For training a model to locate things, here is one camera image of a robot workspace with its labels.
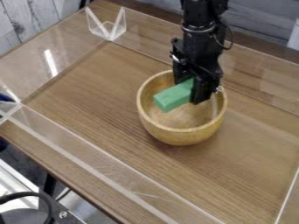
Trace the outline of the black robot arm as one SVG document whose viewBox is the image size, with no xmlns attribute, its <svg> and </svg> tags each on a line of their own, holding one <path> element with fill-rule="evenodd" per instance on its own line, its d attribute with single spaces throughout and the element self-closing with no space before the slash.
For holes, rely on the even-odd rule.
<svg viewBox="0 0 299 224">
<path fill-rule="evenodd" d="M 219 58 L 233 48 L 226 46 L 227 34 L 234 36 L 222 17 L 230 0 L 181 0 L 182 38 L 173 38 L 174 82 L 193 80 L 190 103 L 206 102 L 221 89 L 223 70 Z"/>
</svg>

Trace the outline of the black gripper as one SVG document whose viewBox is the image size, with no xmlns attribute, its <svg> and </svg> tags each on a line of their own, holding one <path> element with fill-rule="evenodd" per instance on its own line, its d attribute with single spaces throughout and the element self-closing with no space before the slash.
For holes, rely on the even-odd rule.
<svg viewBox="0 0 299 224">
<path fill-rule="evenodd" d="M 213 24 L 210 27 L 182 25 L 182 38 L 173 38 L 173 73 L 174 82 L 183 83 L 193 78 L 193 104 L 206 102 L 218 92 L 223 70 L 219 57 L 225 46 L 227 26 Z"/>
</svg>

